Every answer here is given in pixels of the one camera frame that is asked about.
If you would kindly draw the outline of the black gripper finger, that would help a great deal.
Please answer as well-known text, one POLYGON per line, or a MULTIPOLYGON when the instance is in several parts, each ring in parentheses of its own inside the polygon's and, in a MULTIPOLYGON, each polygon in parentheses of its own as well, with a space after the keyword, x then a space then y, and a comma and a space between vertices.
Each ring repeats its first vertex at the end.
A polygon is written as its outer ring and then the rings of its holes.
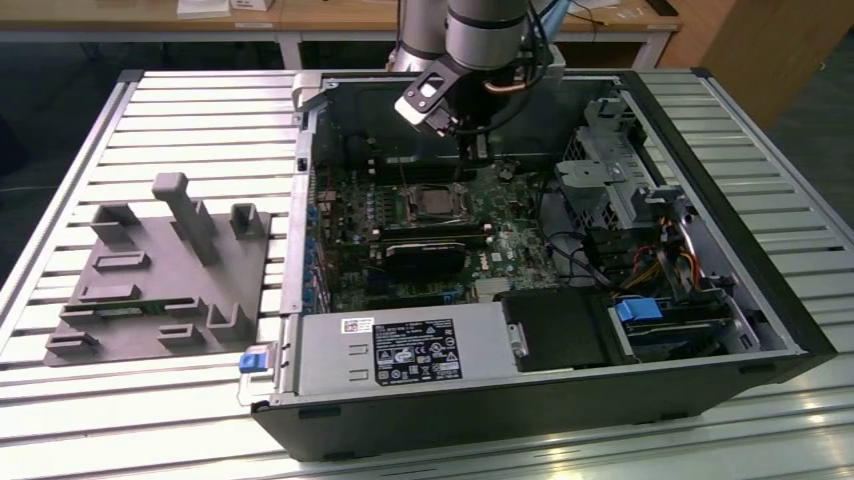
POLYGON ((481 169, 492 164, 490 134, 460 135, 457 143, 460 161, 454 180, 460 182, 468 171, 481 169))

